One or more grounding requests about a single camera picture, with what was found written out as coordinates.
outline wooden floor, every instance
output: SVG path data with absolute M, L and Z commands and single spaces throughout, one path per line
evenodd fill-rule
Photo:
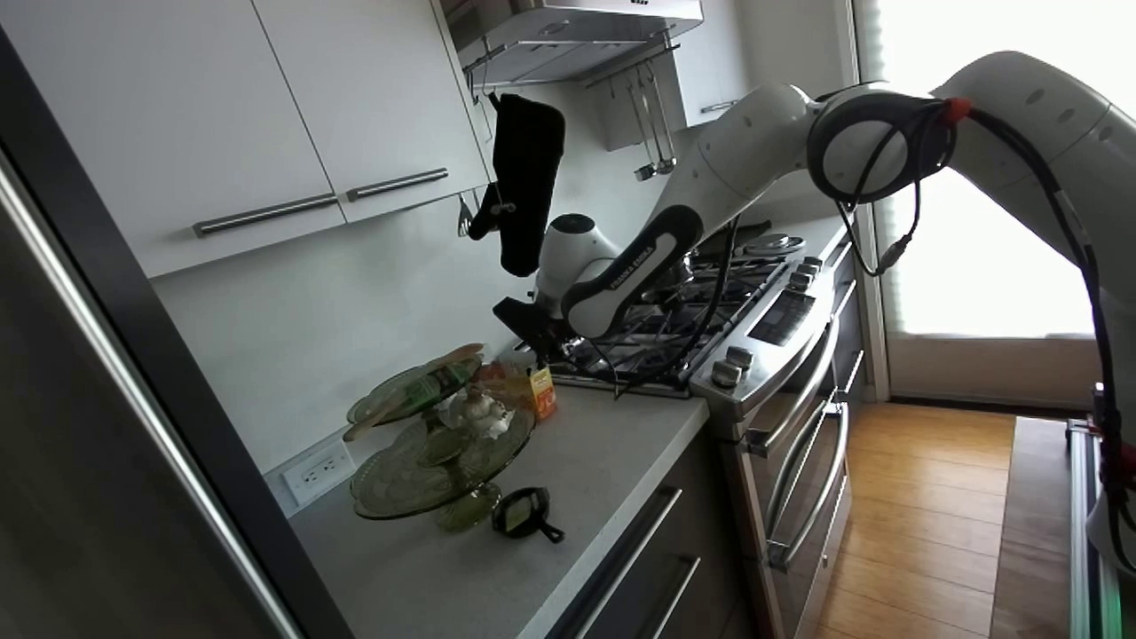
M 990 634 L 1011 416 L 864 403 L 821 639 Z

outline countertop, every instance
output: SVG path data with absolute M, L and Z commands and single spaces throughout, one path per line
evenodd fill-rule
M 560 388 L 560 408 L 495 474 L 499 488 L 545 486 L 551 521 L 505 538 L 479 521 L 444 531 L 428 516 L 365 521 L 346 486 L 289 519 L 354 634 L 545 634 L 602 553 L 705 422 L 696 397 L 609 397 Z

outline white wall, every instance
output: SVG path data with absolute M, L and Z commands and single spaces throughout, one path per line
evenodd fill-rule
M 660 189 L 630 177 L 642 150 L 602 152 L 577 93 L 526 94 L 566 117 L 551 216 L 592 213 L 628 242 Z M 509 342 L 494 300 L 520 297 L 528 278 L 495 265 L 499 234 L 467 242 L 453 224 L 459 203 L 444 197 L 156 281 L 261 471 L 334 435 L 346 403 L 383 377 L 465 342 L 487 351 Z

